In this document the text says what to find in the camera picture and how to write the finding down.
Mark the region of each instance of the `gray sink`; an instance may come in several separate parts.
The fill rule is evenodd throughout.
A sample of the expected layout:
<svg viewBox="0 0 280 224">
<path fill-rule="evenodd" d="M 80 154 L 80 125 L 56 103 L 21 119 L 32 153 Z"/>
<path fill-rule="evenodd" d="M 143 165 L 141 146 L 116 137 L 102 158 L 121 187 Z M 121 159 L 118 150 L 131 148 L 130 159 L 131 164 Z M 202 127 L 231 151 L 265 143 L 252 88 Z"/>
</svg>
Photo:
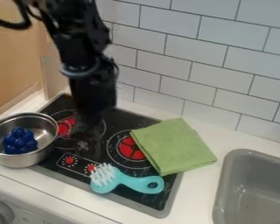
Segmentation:
<svg viewBox="0 0 280 224">
<path fill-rule="evenodd" d="M 214 224 L 280 224 L 280 158 L 234 150 L 224 160 Z"/>
</svg>

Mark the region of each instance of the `stainless steel bowl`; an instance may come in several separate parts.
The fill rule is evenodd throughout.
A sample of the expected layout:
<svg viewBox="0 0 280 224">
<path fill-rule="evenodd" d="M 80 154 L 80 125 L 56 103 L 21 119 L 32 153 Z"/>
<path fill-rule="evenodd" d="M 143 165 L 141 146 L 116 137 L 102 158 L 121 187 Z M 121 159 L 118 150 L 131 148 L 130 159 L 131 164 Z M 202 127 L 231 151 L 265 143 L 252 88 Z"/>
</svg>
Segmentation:
<svg viewBox="0 0 280 224">
<path fill-rule="evenodd" d="M 21 155 L 4 153 L 4 136 L 15 127 L 23 127 L 34 133 L 38 149 Z M 53 150 L 53 140 L 58 134 L 58 124 L 48 115 L 23 113 L 0 120 L 0 164 L 12 168 L 24 168 L 42 161 Z"/>
</svg>

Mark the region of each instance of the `black stovetop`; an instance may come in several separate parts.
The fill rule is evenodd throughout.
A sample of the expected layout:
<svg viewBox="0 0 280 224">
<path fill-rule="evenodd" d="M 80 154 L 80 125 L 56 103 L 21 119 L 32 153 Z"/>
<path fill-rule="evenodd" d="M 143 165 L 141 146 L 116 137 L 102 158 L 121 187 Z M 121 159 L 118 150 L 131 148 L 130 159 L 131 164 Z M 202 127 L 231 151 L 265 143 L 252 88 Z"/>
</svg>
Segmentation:
<svg viewBox="0 0 280 224">
<path fill-rule="evenodd" d="M 95 156 L 91 150 L 81 153 L 75 149 L 75 144 L 70 137 L 70 128 L 74 125 L 74 102 L 73 99 L 62 94 L 47 107 L 40 111 L 54 118 L 59 124 L 59 136 L 54 142 L 54 151 L 39 166 L 62 174 L 63 179 L 76 179 L 89 185 L 90 171 L 100 163 L 109 163 L 120 169 L 123 173 L 132 177 L 146 177 L 158 175 L 144 154 L 137 148 L 130 137 L 130 131 L 148 127 L 159 121 L 132 114 L 127 111 L 113 109 L 103 116 L 101 124 L 100 156 Z M 119 185 L 112 193 L 118 195 L 115 200 L 118 203 L 129 205 L 137 210 L 145 212 L 149 208 L 156 213 L 170 210 L 173 199 L 180 182 L 177 174 L 164 177 L 165 189 L 159 194 L 143 194 L 135 192 L 124 185 Z"/>
</svg>

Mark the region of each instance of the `green towel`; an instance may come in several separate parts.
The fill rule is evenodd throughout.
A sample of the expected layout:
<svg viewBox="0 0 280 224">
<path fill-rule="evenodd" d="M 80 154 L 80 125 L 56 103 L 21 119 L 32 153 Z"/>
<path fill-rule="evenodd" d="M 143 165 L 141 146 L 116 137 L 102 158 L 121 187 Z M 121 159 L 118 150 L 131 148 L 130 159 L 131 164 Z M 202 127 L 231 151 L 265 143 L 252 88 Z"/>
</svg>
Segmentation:
<svg viewBox="0 0 280 224">
<path fill-rule="evenodd" d="M 135 129 L 130 134 L 161 176 L 189 171 L 217 161 L 197 132 L 182 118 Z"/>
</svg>

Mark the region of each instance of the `toy stove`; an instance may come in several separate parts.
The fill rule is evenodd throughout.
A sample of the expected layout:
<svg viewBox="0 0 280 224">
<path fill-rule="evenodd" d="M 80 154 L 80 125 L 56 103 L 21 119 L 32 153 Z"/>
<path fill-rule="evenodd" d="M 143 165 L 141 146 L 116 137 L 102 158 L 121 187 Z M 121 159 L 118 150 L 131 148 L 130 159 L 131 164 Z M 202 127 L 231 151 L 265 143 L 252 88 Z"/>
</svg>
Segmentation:
<svg viewBox="0 0 280 224">
<path fill-rule="evenodd" d="M 59 124 L 59 136 L 54 142 L 55 150 L 48 159 L 32 169 L 70 185 L 91 191 L 90 172 L 100 163 L 109 163 L 131 177 L 158 175 L 145 155 L 130 136 L 133 129 L 141 129 L 159 121 L 114 109 L 103 116 L 100 125 L 102 134 L 100 156 L 91 150 L 80 152 L 70 137 L 70 129 L 75 125 L 74 102 L 65 94 L 60 95 L 40 111 L 53 117 Z M 79 147 L 87 147 L 78 142 Z M 119 185 L 112 193 L 100 196 L 138 211 L 164 218 L 171 210 L 182 174 L 164 177 L 165 189 L 159 194 L 135 192 Z"/>
</svg>

